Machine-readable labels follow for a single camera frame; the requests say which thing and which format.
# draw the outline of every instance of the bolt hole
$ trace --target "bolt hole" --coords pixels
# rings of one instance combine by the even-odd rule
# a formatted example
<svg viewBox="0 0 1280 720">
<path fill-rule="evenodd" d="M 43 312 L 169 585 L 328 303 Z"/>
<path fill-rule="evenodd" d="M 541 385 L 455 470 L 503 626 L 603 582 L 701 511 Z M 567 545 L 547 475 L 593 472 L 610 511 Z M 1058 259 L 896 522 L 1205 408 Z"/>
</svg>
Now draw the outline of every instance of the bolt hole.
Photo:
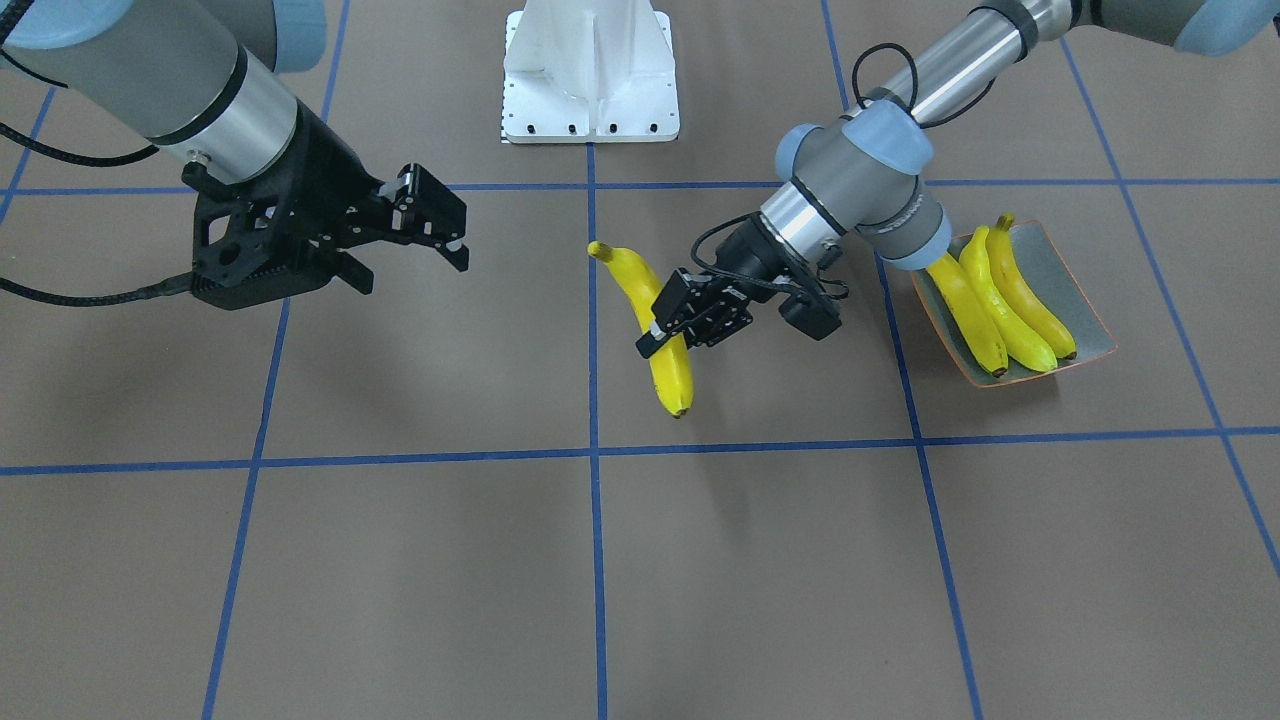
<svg viewBox="0 0 1280 720">
<path fill-rule="evenodd" d="M 224 247 L 223 251 L 218 254 L 218 263 L 221 264 L 223 266 L 230 265 L 232 263 L 236 261 L 237 258 L 239 258 L 239 245 L 233 242 L 227 247 Z"/>
</svg>

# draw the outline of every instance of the white metal stand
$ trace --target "white metal stand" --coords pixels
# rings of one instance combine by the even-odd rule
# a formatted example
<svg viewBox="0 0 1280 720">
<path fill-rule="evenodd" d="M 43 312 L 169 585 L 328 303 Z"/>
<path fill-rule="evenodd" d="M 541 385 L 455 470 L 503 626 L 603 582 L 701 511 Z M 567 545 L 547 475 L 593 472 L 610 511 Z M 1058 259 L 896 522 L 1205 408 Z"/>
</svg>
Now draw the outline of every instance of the white metal stand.
<svg viewBox="0 0 1280 720">
<path fill-rule="evenodd" d="M 663 142 L 680 133 L 671 19 L 649 0 L 529 0 L 507 18 L 502 137 Z"/>
</svg>

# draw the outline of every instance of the silver metal cylinder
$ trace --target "silver metal cylinder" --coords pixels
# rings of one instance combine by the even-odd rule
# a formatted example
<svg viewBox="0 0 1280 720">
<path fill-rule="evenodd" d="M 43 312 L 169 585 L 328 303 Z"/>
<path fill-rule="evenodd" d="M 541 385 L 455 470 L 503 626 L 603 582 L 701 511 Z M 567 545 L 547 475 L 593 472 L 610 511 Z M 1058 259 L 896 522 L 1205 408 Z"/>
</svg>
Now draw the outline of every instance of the silver metal cylinder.
<svg viewBox="0 0 1280 720">
<path fill-rule="evenodd" d="M 253 55 L 239 92 L 207 127 L 180 142 L 157 145 L 187 159 L 209 156 L 209 174 L 237 183 L 265 170 L 284 152 L 297 127 L 298 101 Z"/>
<path fill-rule="evenodd" d="M 1057 40 L 1071 29 L 1071 0 L 1021 0 L 1021 5 L 1036 19 L 1041 42 Z"/>
<path fill-rule="evenodd" d="M 988 9 L 974 10 L 915 59 L 920 77 L 911 115 L 920 124 L 946 118 L 1016 63 L 1021 54 L 1021 36 L 1005 15 Z M 883 87 L 909 100 L 910 70 L 904 68 Z"/>
<path fill-rule="evenodd" d="M 760 205 L 760 214 L 781 242 L 810 263 L 817 263 L 827 251 L 827 245 L 840 238 L 840 233 L 791 183 L 783 184 L 765 200 Z"/>
</svg>

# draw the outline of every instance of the floor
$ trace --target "floor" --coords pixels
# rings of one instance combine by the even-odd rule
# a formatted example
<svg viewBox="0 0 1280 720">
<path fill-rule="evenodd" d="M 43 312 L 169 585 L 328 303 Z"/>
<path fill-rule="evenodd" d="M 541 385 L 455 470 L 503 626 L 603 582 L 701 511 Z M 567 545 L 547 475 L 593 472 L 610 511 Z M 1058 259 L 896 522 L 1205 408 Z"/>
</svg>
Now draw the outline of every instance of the floor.
<svg viewBox="0 0 1280 720">
<path fill-rule="evenodd" d="M 972 388 L 854 242 L 841 331 L 762 309 L 673 421 L 584 252 L 684 264 L 858 53 L 968 8 L 659 4 L 680 140 L 516 147 L 516 4 L 332 0 L 288 83 L 372 172 L 463 196 L 472 269 L 367 247 L 374 295 L 237 313 L 0 297 L 0 717 L 1280 716 L 1271 28 L 1216 60 L 1080 28 L 931 131 L 957 231 L 1043 222 L 1119 343 L 1053 378 Z M 140 146 L 0 91 L 42 141 Z M 0 146 L 4 277 L 180 272 L 178 170 Z"/>
</svg>

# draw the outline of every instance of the robotic arm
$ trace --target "robotic arm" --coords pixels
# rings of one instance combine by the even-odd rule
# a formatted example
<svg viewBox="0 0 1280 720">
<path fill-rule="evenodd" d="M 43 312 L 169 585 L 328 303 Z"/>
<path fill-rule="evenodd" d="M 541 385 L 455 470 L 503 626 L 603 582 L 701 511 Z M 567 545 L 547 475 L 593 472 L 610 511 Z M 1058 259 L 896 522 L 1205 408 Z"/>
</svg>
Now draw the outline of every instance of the robotic arm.
<svg viewBox="0 0 1280 720">
<path fill-rule="evenodd" d="M 28 8 L 4 49 L 186 163 L 183 182 L 198 193 L 191 292 L 205 302 L 234 310 L 317 290 L 334 277 L 367 295 L 372 272 L 346 251 L 379 240 L 433 247 L 466 270 L 462 200 L 416 164 L 390 182 L 370 176 L 259 59 L 314 64 L 320 53 L 303 49 L 308 58 L 300 61 L 284 51 L 288 38 L 275 26 L 282 13 L 315 4 L 252 4 L 12 3 L 6 14 Z M 323 14 L 315 17 L 323 27 Z M 261 18 L 276 22 L 264 28 Z M 225 231 L 215 237 L 221 220 Z"/>
<path fill-rule="evenodd" d="M 758 210 L 694 242 L 700 272 L 677 269 L 653 304 L 655 320 L 636 341 L 645 357 L 677 333 L 708 347 L 751 323 L 751 302 L 782 292 L 782 318 L 814 340 L 840 327 L 840 306 L 822 277 L 858 234 L 890 265 L 927 268 L 946 252 L 951 223 L 920 181 L 933 158 L 924 129 L 968 109 L 997 74 L 1042 41 L 1079 24 L 1222 55 L 1280 13 L 1280 0 L 987 0 L 918 59 L 828 127 L 803 124 L 778 145 L 783 186 Z M 699 256 L 713 234 L 733 227 Z"/>
</svg>

